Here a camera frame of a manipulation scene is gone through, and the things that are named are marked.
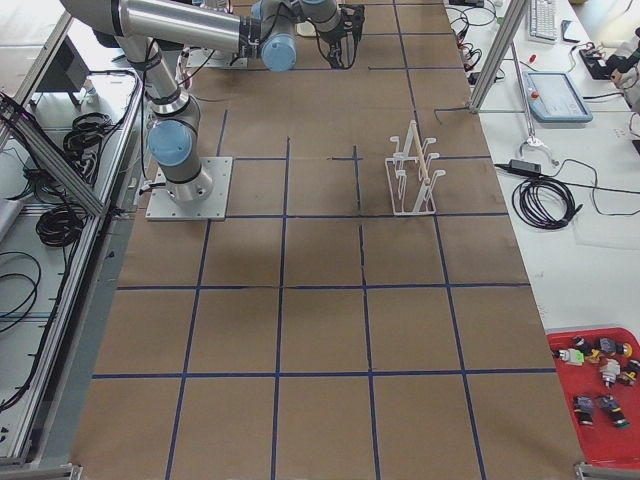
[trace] red tray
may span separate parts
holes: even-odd
[[[624,328],[603,328],[561,332],[547,335],[552,350],[573,347],[571,339],[579,335],[595,343],[601,337],[609,337],[619,343],[629,343],[633,347],[631,358],[640,359],[640,346],[636,338]],[[627,359],[616,355],[621,367],[625,367]],[[565,400],[571,412],[573,425],[585,457],[592,465],[610,468],[626,468],[640,470],[640,381],[633,387],[616,383],[611,389],[604,386],[600,377],[600,366],[585,361],[581,367],[568,365],[556,359],[556,369],[564,390]],[[602,395],[613,395],[631,422],[627,428],[618,429],[613,426],[608,415],[596,402]],[[595,405],[593,426],[579,425],[573,413],[573,399],[576,395],[590,397]]]

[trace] tangled wires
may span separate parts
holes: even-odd
[[[542,202],[545,197],[563,204],[564,214],[561,218],[555,218],[547,210]],[[547,176],[525,179],[511,194],[511,205],[523,222],[542,230],[566,227],[582,208],[582,205],[576,206],[573,194],[565,183]]]

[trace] toy piece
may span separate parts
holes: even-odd
[[[575,347],[582,352],[584,358],[590,363],[598,363],[602,358],[602,352],[591,345],[584,337],[571,339]]]
[[[640,360],[631,359],[627,366],[622,369],[622,372],[618,375],[618,381],[627,386],[633,387],[638,380],[638,373],[640,372]]]
[[[612,338],[603,337],[598,340],[598,349],[604,354],[613,357],[614,355],[622,355],[629,358],[633,353],[631,345],[628,343],[618,343]]]
[[[598,398],[598,406],[609,415],[609,418],[613,422],[613,426],[616,428],[626,428],[631,423],[627,420],[622,413],[622,409],[613,395],[604,395]]]
[[[566,362],[568,365],[580,367],[584,363],[584,354],[575,348],[556,350],[553,352],[553,356]]]
[[[600,374],[602,375],[604,386],[611,388],[620,374],[620,364],[613,358],[607,358],[605,364],[600,367]]]
[[[593,425],[593,411],[595,407],[589,397],[577,395],[573,399],[573,411],[576,413],[580,425]]]

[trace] black connector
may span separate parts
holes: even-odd
[[[519,175],[521,177],[542,177],[542,166],[539,163],[525,162],[523,160],[512,159],[508,164],[496,164],[497,168],[501,168],[505,172]]]
[[[475,85],[476,83],[478,83],[478,79],[480,78],[480,73],[481,72],[472,72],[469,74],[469,76],[467,77],[467,81],[469,82],[469,85]],[[496,78],[493,79],[493,83],[496,83],[498,80],[503,80],[504,77],[498,77],[496,76]]]

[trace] gray mounting plate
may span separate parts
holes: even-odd
[[[233,170],[232,157],[202,157],[202,168],[213,178],[213,191],[204,200],[177,203],[164,188],[151,192],[146,218],[149,220],[224,220],[227,214],[229,186]],[[162,170],[158,169],[156,183],[164,183]]]

